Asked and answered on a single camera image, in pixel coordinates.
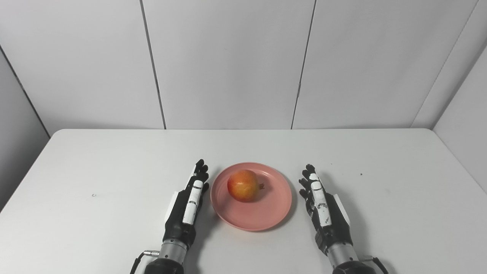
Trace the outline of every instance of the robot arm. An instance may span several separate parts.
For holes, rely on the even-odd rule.
[[[350,235],[350,221],[338,195],[325,191],[314,166],[308,164],[302,174],[304,178],[300,184],[304,189],[300,190],[300,195],[316,230],[316,244],[328,256],[333,274],[375,274],[372,267],[358,260]],[[372,260],[387,274],[377,258]]]
[[[174,205],[165,224],[165,233],[160,251],[145,251],[141,254],[157,257],[150,262],[144,274],[184,274],[183,261],[186,252],[196,237],[194,223],[209,188],[208,166],[199,160],[191,172],[186,188],[177,193]]]

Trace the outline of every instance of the table surface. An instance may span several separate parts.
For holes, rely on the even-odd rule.
[[[187,274],[330,274],[297,194],[307,163],[340,195],[359,255],[391,274],[485,270],[487,195],[429,130],[61,130],[0,214],[0,273],[128,273],[159,249],[171,195],[200,158],[210,183],[234,163],[274,167],[293,205],[276,228],[246,232],[206,195]]]

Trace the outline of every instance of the white wall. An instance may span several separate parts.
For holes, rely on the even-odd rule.
[[[3,0],[0,43],[61,128],[432,127],[487,0]]]
[[[464,35],[469,48],[455,51],[460,60],[449,63],[454,76],[464,74],[462,62],[469,64],[487,37],[487,1],[480,1],[480,19],[468,26],[477,32]],[[410,127],[476,5],[318,0],[294,128]],[[434,92],[442,106],[459,77],[453,79],[441,78],[448,84]],[[440,110],[423,114],[421,126],[431,127]]]
[[[434,131],[487,192],[487,50],[475,63]]]
[[[168,129],[289,129],[314,0],[144,0]]]
[[[0,44],[51,134],[164,128],[138,0],[3,0]]]
[[[0,211],[48,140],[0,52]]]

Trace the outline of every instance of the black cable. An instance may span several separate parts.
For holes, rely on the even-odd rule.
[[[135,261],[133,262],[133,265],[132,265],[132,270],[130,270],[130,274],[135,273],[135,270],[137,270],[137,266],[139,266],[140,260],[142,259],[143,256],[144,256],[144,253],[142,252],[138,258],[135,258]]]
[[[372,262],[374,262],[384,274],[389,274],[389,271],[387,271],[386,267],[380,262],[379,258],[374,257],[372,258]]]

